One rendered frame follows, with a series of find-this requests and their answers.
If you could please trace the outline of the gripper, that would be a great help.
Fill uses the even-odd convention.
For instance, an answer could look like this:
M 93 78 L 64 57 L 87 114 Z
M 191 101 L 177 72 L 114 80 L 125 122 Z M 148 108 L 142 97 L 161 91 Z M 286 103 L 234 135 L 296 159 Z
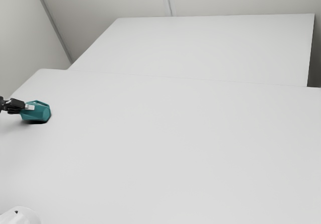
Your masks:
M 10 115 L 18 115 L 21 110 L 34 110 L 35 106 L 26 104 L 25 102 L 11 98 L 9 100 L 5 100 L 3 96 L 0 96 L 0 113 L 2 111 L 7 112 Z

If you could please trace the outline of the teal faceted mug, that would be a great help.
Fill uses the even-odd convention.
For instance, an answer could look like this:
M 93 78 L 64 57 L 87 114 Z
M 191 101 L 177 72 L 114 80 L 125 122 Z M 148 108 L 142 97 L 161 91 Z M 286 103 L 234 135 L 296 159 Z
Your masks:
M 38 100 L 29 101 L 20 111 L 20 116 L 24 121 L 46 123 L 51 117 L 51 109 L 47 103 Z

